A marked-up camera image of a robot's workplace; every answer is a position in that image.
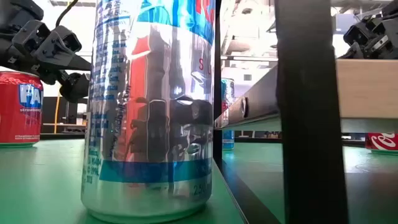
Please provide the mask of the wooden board tray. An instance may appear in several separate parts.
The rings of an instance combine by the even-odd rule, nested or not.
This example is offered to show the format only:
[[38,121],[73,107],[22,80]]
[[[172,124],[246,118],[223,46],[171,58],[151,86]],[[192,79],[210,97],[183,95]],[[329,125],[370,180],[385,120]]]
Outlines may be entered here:
[[216,120],[280,131],[220,165],[245,224],[398,224],[398,154],[343,133],[398,134],[398,60],[337,59],[330,0],[274,0],[277,65]]

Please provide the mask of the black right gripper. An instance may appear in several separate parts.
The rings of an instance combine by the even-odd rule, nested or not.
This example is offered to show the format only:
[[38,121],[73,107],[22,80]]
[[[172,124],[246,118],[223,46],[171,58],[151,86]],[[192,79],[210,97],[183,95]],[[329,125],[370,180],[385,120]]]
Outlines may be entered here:
[[343,40],[349,49],[339,59],[398,58],[398,13],[352,25]]

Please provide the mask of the green table mat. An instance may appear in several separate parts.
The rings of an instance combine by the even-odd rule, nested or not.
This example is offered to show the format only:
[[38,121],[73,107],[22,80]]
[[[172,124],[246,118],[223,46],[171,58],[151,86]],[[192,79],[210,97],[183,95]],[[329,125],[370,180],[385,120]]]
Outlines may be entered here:
[[[398,156],[346,147],[351,224],[398,224]],[[0,149],[0,224],[104,224],[80,200],[83,140]],[[227,167],[284,222],[282,146],[237,143]]]

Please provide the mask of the red Coca-Cola can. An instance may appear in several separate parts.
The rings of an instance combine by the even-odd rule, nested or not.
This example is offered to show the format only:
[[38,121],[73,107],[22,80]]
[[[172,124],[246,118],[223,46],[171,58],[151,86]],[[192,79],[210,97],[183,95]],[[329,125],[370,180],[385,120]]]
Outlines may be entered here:
[[372,153],[398,156],[398,134],[367,133],[365,137],[365,148]]

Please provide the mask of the wooden background desk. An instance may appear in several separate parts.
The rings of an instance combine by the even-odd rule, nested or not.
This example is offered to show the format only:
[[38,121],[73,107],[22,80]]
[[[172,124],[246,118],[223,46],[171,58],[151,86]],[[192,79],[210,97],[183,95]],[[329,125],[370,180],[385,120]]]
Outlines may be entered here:
[[80,133],[86,129],[85,124],[64,124],[64,123],[42,123],[41,131],[43,133]]

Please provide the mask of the red Fanta strawberry can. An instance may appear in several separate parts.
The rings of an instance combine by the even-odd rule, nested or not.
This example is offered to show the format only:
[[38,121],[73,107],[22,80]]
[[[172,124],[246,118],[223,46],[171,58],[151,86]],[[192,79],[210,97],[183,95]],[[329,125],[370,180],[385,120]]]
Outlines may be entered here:
[[0,71],[0,148],[40,141],[44,88],[39,76]]

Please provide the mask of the thin yellow pole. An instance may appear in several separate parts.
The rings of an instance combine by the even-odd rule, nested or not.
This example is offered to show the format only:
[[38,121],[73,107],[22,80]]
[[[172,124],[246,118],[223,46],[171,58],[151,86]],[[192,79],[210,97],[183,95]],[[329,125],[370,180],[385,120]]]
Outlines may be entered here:
[[53,124],[53,133],[57,134],[57,127],[58,127],[58,112],[59,112],[59,107],[60,107],[60,98],[61,98],[61,93],[60,93],[60,88],[58,89],[58,95],[57,95],[57,101],[56,101],[56,106],[55,106],[55,114],[54,114],[54,124]]

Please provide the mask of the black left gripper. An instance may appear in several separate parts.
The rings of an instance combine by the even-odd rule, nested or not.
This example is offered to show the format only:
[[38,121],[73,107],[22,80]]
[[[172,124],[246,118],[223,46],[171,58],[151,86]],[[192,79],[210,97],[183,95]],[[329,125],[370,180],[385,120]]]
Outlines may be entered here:
[[89,71],[91,63],[76,53],[81,49],[77,36],[64,26],[49,30],[38,20],[30,20],[16,34],[0,33],[0,65],[39,76],[46,84],[61,84],[60,94],[76,103],[88,96],[90,85],[85,74],[65,70]]

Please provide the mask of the blue silver Red Bull can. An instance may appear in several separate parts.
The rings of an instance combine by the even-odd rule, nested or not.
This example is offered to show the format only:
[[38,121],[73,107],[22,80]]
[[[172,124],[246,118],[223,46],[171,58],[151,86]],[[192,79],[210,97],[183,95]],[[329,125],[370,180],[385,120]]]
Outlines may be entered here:
[[[234,103],[234,80],[231,78],[221,79],[221,111],[224,113]],[[222,137],[223,150],[234,149],[234,131],[224,130]]]
[[216,0],[97,0],[81,202],[176,220],[212,191]]

